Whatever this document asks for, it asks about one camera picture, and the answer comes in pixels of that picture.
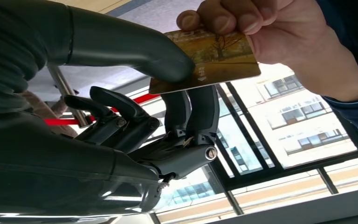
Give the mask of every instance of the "screw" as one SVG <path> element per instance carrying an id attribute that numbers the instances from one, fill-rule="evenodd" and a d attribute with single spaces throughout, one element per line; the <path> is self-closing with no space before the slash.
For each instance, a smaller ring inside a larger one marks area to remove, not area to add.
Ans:
<path id="1" fill-rule="evenodd" d="M 118 120 L 117 120 L 117 123 L 116 123 L 116 125 L 117 125 L 117 127 L 123 127 L 124 125 L 125 125 L 125 120 L 123 119 L 123 118 L 119 118 Z"/>
<path id="2" fill-rule="evenodd" d="M 205 157 L 207 160 L 214 160 L 217 157 L 217 150 L 214 147 L 208 147 L 205 150 Z"/>
<path id="3" fill-rule="evenodd" d="M 151 118 L 149 121 L 149 128 L 154 130 L 160 127 L 160 121 L 157 118 Z"/>

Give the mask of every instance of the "red handrail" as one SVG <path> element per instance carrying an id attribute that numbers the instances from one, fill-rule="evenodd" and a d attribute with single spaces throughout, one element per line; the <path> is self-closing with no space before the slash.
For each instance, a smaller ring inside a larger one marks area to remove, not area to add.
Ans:
<path id="1" fill-rule="evenodd" d="M 151 95 L 151 94 L 146 94 L 143 96 L 140 96 L 138 98 L 135 98 L 134 101 L 137 104 L 141 104 L 144 102 L 147 102 L 149 100 L 155 99 L 157 97 L 159 97 L 160 95 Z M 78 125 L 79 122 L 72 118 L 72 119 L 44 119 L 44 121 L 46 122 L 47 125 L 49 126 L 61 126 L 61 125 Z"/>

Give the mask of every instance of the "ceiling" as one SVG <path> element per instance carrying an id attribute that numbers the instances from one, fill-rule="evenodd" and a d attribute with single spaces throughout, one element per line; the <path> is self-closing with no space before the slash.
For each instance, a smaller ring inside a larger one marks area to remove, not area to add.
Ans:
<path id="1" fill-rule="evenodd" d="M 108 13 L 113 9 L 128 3 L 130 0 L 50 0 L 68 6 L 87 9 L 99 13 Z"/>
<path id="2" fill-rule="evenodd" d="M 54 0 L 71 6 L 105 13 L 138 23 L 160 32 L 178 29 L 176 16 L 187 9 L 196 9 L 202 0 Z M 61 70 L 73 89 L 80 96 L 89 97 L 90 87 L 100 86 L 119 89 L 124 85 L 147 78 L 140 72 L 127 67 L 73 67 L 62 66 Z M 46 68 L 29 81 L 30 91 L 44 101 L 56 101 L 59 91 Z"/>

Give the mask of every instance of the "robotic hand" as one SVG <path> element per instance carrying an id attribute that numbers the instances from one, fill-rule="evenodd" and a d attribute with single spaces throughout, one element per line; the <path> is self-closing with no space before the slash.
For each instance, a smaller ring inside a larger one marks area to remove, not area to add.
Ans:
<path id="1" fill-rule="evenodd" d="M 163 94 L 166 135 L 141 148 L 160 126 L 159 120 L 122 94 L 94 86 L 90 96 L 91 99 L 65 97 L 68 106 L 89 111 L 97 118 L 76 140 L 119 150 L 158 175 L 159 181 L 154 185 L 157 194 L 142 199 L 143 211 L 156 205 L 162 188 L 171 179 L 181 179 L 217 156 L 214 145 L 219 102 L 214 86 Z M 117 108 L 121 116 L 106 106 Z M 112 196 L 118 196 L 117 192 L 111 192 Z"/>
<path id="2" fill-rule="evenodd" d="M 27 104 L 13 94 L 24 91 L 47 62 L 128 65 L 169 82 L 194 69 L 184 52 L 152 29 L 51 1 L 0 0 L 0 222 L 147 212 L 170 179 L 216 157 L 213 87 L 188 91 L 191 113 L 184 92 L 162 96 L 167 135 L 140 149 L 158 121 L 125 96 L 98 88 L 91 90 L 92 101 L 68 99 L 98 121 L 75 140 L 52 134 L 39 117 L 21 112 Z"/>

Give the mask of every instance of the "card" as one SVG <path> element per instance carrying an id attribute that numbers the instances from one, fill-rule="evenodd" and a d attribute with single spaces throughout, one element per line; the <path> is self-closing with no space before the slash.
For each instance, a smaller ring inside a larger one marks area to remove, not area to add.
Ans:
<path id="1" fill-rule="evenodd" d="M 173 31 L 165 34 L 195 63 L 186 80 L 169 83 L 152 78 L 150 94 L 188 90 L 260 75 L 258 63 L 246 36 L 240 32 L 217 35 L 205 29 Z"/>

